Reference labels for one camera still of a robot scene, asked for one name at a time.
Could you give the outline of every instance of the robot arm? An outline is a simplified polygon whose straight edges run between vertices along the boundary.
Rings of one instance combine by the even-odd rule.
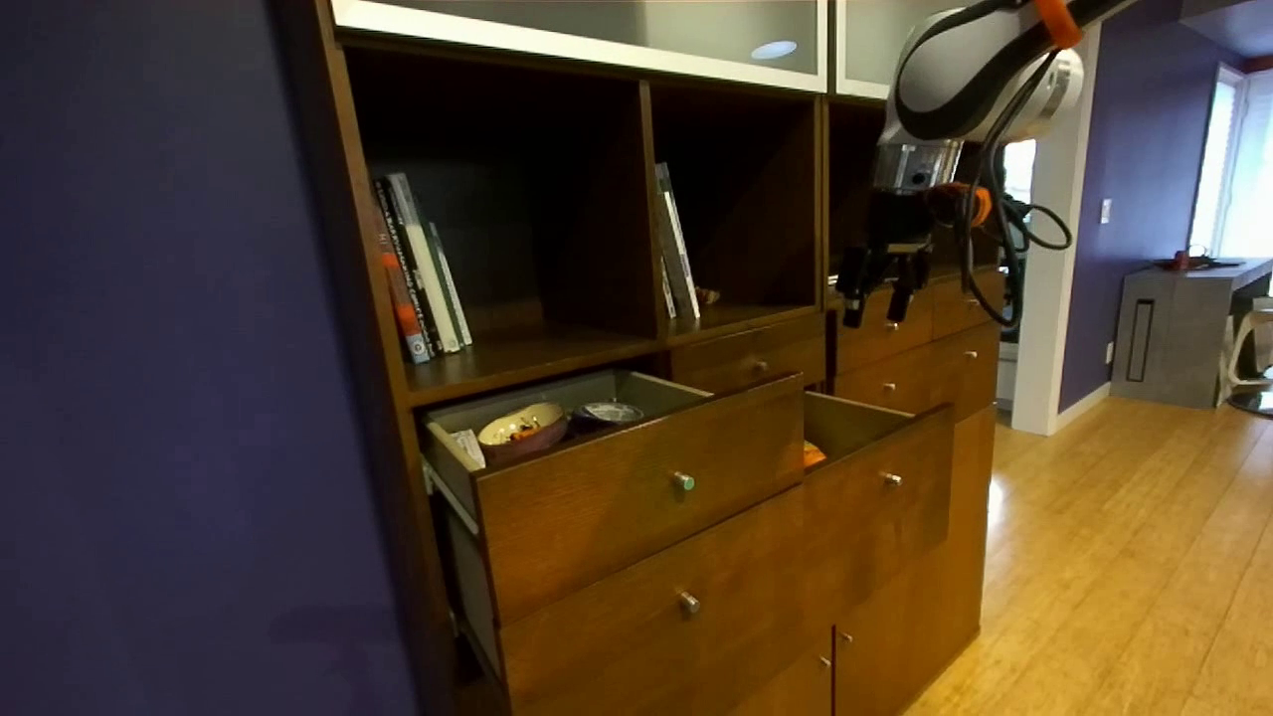
[[[1079,27],[1135,0],[977,0],[929,18],[904,47],[873,148],[865,248],[838,263],[844,324],[891,279],[891,324],[926,279],[929,231],[974,226],[989,197],[954,182],[966,145],[1037,136],[1082,91]]]

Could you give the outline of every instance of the purple wall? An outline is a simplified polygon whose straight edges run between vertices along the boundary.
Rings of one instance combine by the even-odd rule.
[[[419,714],[265,3],[4,3],[0,96],[0,714]]]
[[[1136,0],[1107,24],[1088,124],[1063,412],[1111,382],[1120,279],[1189,248],[1193,186],[1216,64],[1176,24],[1176,0]]]

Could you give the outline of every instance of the book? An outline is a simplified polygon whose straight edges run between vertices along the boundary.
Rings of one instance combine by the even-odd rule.
[[[381,217],[381,226],[375,231],[377,238],[377,258],[381,258],[381,272],[387,272],[387,286],[391,286],[391,308],[392,308],[392,324],[397,324],[397,335],[403,335],[403,352],[415,368],[424,368],[435,362],[435,343],[428,343],[428,329],[424,329],[424,313],[421,313],[421,304],[419,295],[408,292],[408,272],[392,248],[392,226],[391,221]]]
[[[449,312],[442,267],[436,267],[436,250],[428,248],[424,221],[421,221],[421,211],[415,205],[415,193],[408,193],[408,177],[405,170],[387,170],[387,193],[391,193],[391,205],[397,211],[397,226],[405,235],[405,250],[415,258],[415,286],[424,297],[424,312],[428,312],[428,324],[435,324],[435,343],[436,343],[442,356],[457,356],[465,343],[461,343],[457,320]]]
[[[661,304],[664,304],[664,313],[668,313],[668,324],[676,324],[676,297],[671,297],[671,279],[668,279],[668,263],[664,263],[664,250],[661,250],[661,258],[655,258],[655,282],[661,282]]]
[[[697,328],[704,320],[704,308],[693,282],[693,263],[685,250],[685,226],[681,226],[668,164],[655,164],[655,186],[661,186],[661,263],[664,263],[664,279],[676,312],[671,324]]]
[[[465,313],[461,292],[452,286],[449,258],[442,248],[442,226],[424,222],[424,235],[428,235],[435,258],[436,258],[436,274],[442,274],[442,292],[444,292],[444,308],[452,313],[457,339],[461,339],[461,347],[472,347],[469,313]]]

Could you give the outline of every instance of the dark wood cabinet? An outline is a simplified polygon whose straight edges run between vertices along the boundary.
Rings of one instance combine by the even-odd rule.
[[[827,292],[879,103],[350,32],[324,0],[279,18],[334,295],[371,335],[350,356],[421,689],[452,714],[893,714],[974,638],[993,329],[948,282],[860,329]],[[701,324],[664,312],[661,164]],[[472,329],[424,368],[377,170],[408,177]],[[488,408],[608,373],[676,404],[510,467],[449,454]]]

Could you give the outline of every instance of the baseboard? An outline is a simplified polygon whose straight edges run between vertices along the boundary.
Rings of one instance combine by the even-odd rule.
[[[1113,382],[1088,389],[1082,404],[1075,404],[1068,412],[1058,415],[1054,433],[1067,429],[1068,422],[1079,422],[1082,415],[1088,415],[1094,408],[1100,408],[1111,400]]]

